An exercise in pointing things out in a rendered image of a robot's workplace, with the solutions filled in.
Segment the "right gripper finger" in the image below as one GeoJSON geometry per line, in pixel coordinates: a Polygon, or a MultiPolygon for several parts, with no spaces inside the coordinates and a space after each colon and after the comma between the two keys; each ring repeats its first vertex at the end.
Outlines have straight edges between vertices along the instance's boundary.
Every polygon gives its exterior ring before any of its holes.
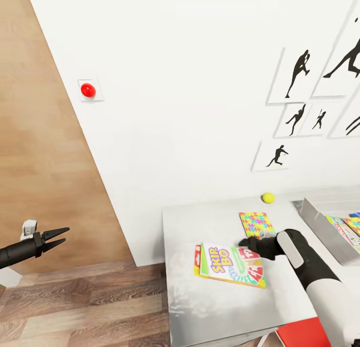
{"type": "Polygon", "coordinates": [[[239,247],[247,247],[249,244],[249,238],[244,238],[238,243],[239,247]]]}

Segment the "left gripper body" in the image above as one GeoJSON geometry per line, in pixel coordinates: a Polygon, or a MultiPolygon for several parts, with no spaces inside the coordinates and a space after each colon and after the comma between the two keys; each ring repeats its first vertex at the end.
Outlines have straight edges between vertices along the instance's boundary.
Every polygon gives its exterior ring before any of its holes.
{"type": "Polygon", "coordinates": [[[41,237],[42,236],[39,231],[33,234],[33,238],[7,246],[6,253],[9,266],[32,257],[41,257],[43,253],[43,242],[41,237]]]}

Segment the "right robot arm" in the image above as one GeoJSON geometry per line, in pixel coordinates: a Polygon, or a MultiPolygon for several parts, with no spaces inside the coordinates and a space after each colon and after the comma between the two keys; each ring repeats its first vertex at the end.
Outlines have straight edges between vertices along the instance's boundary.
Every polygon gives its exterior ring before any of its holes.
{"type": "Polygon", "coordinates": [[[247,247],[275,261],[285,255],[302,284],[331,347],[360,347],[360,301],[341,282],[298,231],[286,229],[276,235],[262,229],[257,239],[244,238],[247,247]]]}

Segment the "jigsaw puzzle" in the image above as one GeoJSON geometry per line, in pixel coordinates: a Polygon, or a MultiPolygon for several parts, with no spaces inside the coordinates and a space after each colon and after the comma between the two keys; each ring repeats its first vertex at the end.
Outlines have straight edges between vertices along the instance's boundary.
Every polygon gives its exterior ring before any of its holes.
{"type": "Polygon", "coordinates": [[[266,213],[239,213],[246,235],[260,239],[260,233],[263,229],[276,234],[266,213]]]}
{"type": "Polygon", "coordinates": [[[360,217],[345,218],[343,220],[360,235],[360,217]]]}

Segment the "tennis ball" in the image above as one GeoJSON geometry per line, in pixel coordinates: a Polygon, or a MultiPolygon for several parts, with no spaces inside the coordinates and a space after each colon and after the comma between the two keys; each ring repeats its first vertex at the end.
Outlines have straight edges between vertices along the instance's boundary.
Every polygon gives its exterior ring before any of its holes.
{"type": "Polygon", "coordinates": [[[263,196],[262,196],[262,199],[265,203],[273,203],[275,201],[275,195],[268,192],[268,193],[265,193],[263,196]]]}

